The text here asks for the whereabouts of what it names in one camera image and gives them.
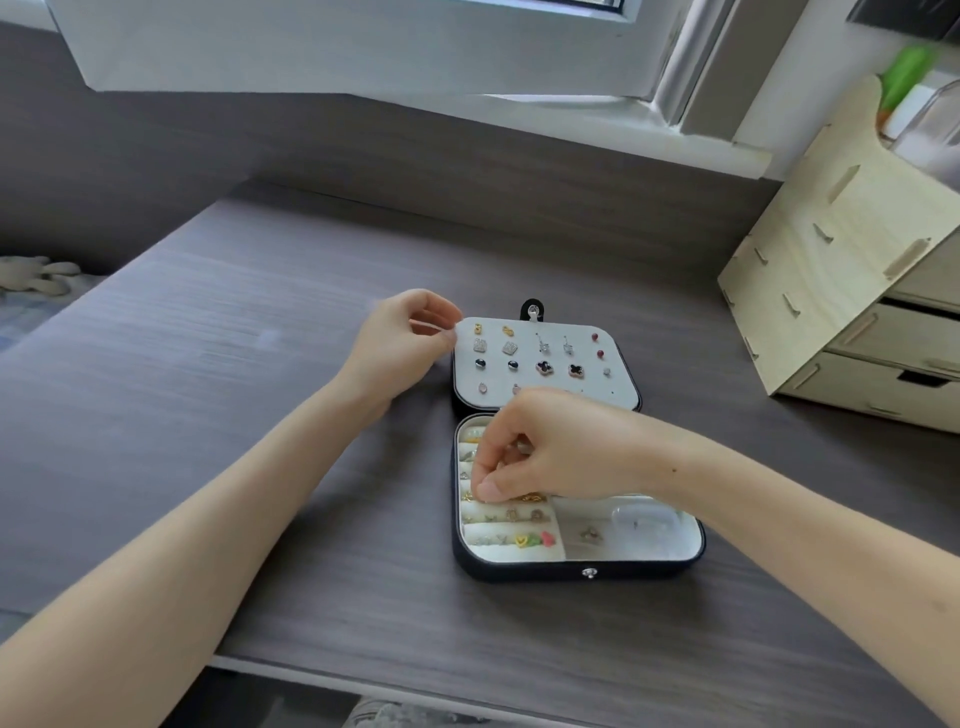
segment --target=open jewelry box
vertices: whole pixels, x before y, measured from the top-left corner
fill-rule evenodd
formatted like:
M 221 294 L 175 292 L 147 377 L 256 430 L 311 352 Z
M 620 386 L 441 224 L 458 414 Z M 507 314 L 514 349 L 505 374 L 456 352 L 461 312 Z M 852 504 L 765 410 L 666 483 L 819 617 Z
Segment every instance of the open jewelry box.
M 456 328 L 452 391 L 464 419 L 453 443 L 453 551 L 467 573 L 485 581 L 643 578 L 678 573 L 700 558 L 700 522 L 650 497 L 473 499 L 483 430 L 523 387 L 558 387 L 635 411 L 642 400 L 608 333 L 545 323 L 535 299 L 520 321 L 468 318 Z

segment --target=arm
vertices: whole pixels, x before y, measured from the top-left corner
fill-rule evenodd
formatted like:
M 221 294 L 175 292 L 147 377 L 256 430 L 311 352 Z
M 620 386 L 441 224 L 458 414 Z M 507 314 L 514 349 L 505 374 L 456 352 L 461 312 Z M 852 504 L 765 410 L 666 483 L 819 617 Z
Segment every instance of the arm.
M 0 725 L 159 725 L 318 481 L 461 318 L 426 291 L 382 302 L 323 389 L 0 646 Z
M 472 482 L 486 501 L 640 491 L 692 513 L 960 726 L 960 558 L 707 438 L 556 390 L 524 390 L 493 418 Z

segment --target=stud earring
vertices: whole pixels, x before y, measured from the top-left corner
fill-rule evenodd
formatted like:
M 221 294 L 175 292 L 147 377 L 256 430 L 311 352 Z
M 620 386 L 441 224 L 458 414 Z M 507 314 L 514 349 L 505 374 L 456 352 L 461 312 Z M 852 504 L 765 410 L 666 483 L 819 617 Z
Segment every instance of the stud earring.
M 600 544 L 603 541 L 603 536 L 600 535 L 598 531 L 593 526 L 588 526 L 585 530 L 580 532 L 580 540 L 585 544 Z

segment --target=jewelry box lid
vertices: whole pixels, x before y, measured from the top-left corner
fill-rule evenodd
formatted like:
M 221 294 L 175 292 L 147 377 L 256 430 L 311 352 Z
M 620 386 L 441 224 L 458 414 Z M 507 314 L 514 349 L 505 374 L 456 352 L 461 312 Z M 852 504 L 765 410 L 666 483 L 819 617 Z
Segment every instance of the jewelry box lid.
M 639 410 L 642 397 L 612 336 L 600 327 L 544 322 L 542 311 L 531 300 L 521 311 L 527 320 L 471 316 L 457 324 L 457 400 L 470 411 L 495 412 L 524 387 L 548 386 Z

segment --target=desk surface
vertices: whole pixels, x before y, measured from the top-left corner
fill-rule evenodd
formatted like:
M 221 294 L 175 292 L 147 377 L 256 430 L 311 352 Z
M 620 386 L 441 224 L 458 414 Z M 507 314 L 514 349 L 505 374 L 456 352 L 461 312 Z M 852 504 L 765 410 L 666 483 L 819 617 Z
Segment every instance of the desk surface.
M 536 296 L 550 320 L 603 326 L 645 412 L 960 551 L 957 440 L 767 399 L 711 281 L 252 186 L 0 357 L 0 610 L 35 612 L 202 486 L 334 374 L 374 299 L 411 286 L 487 316 Z M 463 575 L 447 375 L 348 449 L 222 660 L 567 723 L 937 725 L 715 536 L 665 582 Z

